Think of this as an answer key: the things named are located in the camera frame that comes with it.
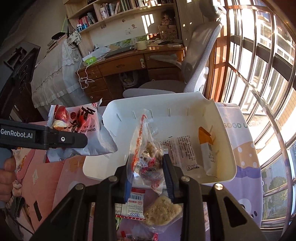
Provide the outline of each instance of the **white plastic box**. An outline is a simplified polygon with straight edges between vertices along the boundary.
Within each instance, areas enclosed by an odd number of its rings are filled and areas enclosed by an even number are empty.
[[[208,176],[201,169],[183,171],[185,175],[209,185],[224,183],[235,177],[237,168],[234,155],[219,111],[215,102],[205,99],[200,92],[141,96],[110,102],[103,114],[103,121],[117,144],[118,151],[86,157],[83,172],[87,177],[103,180],[114,175],[117,167],[126,163],[130,141],[143,109],[150,111],[149,117],[153,118],[158,128],[158,141],[189,135],[197,164],[201,166],[203,160],[198,128],[202,126],[211,134],[217,177]],[[134,181],[133,186],[148,188],[142,181]]]

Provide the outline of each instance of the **bag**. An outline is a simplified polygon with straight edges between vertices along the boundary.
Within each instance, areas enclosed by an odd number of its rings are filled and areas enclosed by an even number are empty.
[[[152,137],[151,131],[155,134],[157,129],[152,125],[152,120],[147,118],[147,112],[144,110],[131,140],[127,178],[131,183],[133,178],[141,178],[145,185],[161,194],[165,180],[162,169],[163,150]]]
[[[56,148],[47,151],[50,162],[63,161],[74,155],[97,156],[117,151],[117,146],[103,125],[98,102],[75,107],[52,105],[47,126],[63,131],[84,133],[88,143],[84,148]]]

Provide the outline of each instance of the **desk drawer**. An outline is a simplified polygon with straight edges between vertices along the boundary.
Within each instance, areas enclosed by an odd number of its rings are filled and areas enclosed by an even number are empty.
[[[119,58],[99,65],[99,69],[103,76],[144,68],[146,68],[146,64],[143,54]]]
[[[145,62],[147,64],[147,68],[148,69],[153,69],[153,68],[166,68],[166,67],[176,67],[174,64],[171,63],[166,63],[166,62],[161,62],[161,61],[157,61],[154,59],[150,59],[151,55],[172,55],[172,54],[176,54],[178,57],[178,61],[182,62],[183,60],[183,51],[179,50],[179,51],[163,51],[163,52],[155,52],[155,53],[146,53],[145,55]]]
[[[89,86],[84,89],[84,92],[91,93],[91,92],[96,92],[96,91],[106,90],[106,89],[107,89],[107,85],[104,79],[99,78],[94,80],[94,82],[89,82]]]
[[[182,72],[178,67],[162,68],[162,69],[149,69],[150,80],[178,80],[184,81]]]
[[[100,73],[99,68],[98,68],[97,65],[96,66],[93,66],[93,67],[88,67],[86,69],[86,72],[87,72],[87,77],[89,79],[91,79],[91,80],[95,80],[95,79],[98,79],[98,78],[101,78],[102,77],[102,75],[101,75],[101,73]],[[78,72],[80,78],[86,77],[86,72],[84,70]]]
[[[96,91],[96,92],[88,93],[87,95],[89,96],[89,98],[91,98],[92,102],[97,102],[101,98],[103,98],[103,100],[112,99],[109,90]]]

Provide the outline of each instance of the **finger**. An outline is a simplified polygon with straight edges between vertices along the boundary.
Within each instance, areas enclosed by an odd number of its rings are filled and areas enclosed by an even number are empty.
[[[0,183],[11,184],[15,180],[15,172],[7,172],[0,169]]]
[[[16,168],[15,157],[12,156],[11,158],[6,159],[4,162],[4,169],[8,172],[14,172]]]
[[[0,195],[0,201],[9,202],[10,198],[11,198],[11,194]]]
[[[5,185],[0,183],[0,195],[10,195],[12,188],[12,184]]]

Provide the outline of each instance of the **gray office chair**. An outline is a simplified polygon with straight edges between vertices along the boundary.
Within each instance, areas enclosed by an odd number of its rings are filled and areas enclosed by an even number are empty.
[[[214,16],[218,18],[220,16],[217,8],[220,8],[220,6],[213,6],[212,0],[202,0],[200,3],[201,11],[206,17],[213,18]],[[197,26],[192,34],[182,63],[178,62],[173,56],[150,56],[152,59],[169,62],[179,67],[184,77],[184,83],[177,80],[150,81],[141,85],[138,89],[125,90],[123,93],[124,98],[199,90],[205,84],[205,80],[202,83],[204,78],[200,78],[200,75],[204,74],[203,70],[221,28],[222,24],[219,21],[207,22]]]

